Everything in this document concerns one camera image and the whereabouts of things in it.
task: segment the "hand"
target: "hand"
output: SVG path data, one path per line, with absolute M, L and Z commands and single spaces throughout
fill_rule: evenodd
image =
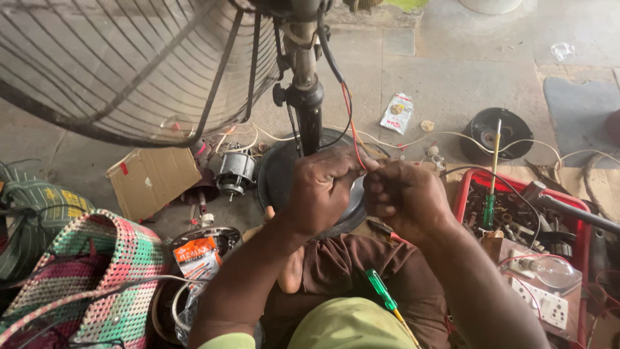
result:
M 360 149 L 368 171 L 379 168 Z M 328 148 L 295 162 L 293 185 L 282 216 L 308 238 L 331 228 L 347 208 L 353 181 L 365 174 L 352 145 Z
M 366 176 L 364 196 L 369 214 L 413 244 L 426 233 L 458 226 L 439 177 L 410 161 L 388 163 Z

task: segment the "brown shorts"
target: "brown shorts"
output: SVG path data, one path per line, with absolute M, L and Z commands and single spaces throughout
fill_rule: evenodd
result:
M 329 299 L 364 297 L 384 307 L 366 277 L 371 268 L 379 273 L 421 346 L 449 348 L 443 290 L 422 252 L 408 243 L 349 234 L 311 240 L 305 246 L 297 293 L 285 294 L 274 285 L 260 318 L 265 330 L 263 348 L 286 348 L 306 314 Z

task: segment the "green shirt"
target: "green shirt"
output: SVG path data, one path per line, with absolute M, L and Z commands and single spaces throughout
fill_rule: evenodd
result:
M 364 298 L 336 298 L 314 308 L 301 321 L 288 348 L 353 349 L 412 348 L 402 324 L 387 310 Z M 254 338 L 229 333 L 211 339 L 199 349 L 254 349 Z

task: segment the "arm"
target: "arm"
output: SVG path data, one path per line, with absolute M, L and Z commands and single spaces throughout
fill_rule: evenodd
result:
M 379 167 L 360 156 L 367 169 Z M 360 170 L 353 147 L 330 148 L 295 163 L 288 205 L 231 255 L 202 294 L 189 348 L 227 333 L 252 335 L 288 257 L 338 221 Z
M 543 328 L 480 244 L 456 221 L 441 180 L 413 163 L 366 177 L 366 210 L 418 246 L 473 348 L 549 348 Z

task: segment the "bare foot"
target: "bare foot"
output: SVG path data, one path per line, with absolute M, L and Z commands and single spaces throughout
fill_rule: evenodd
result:
M 300 247 L 288 257 L 288 261 L 278 275 L 278 285 L 284 293 L 295 293 L 301 286 L 301 273 L 304 264 L 304 247 Z

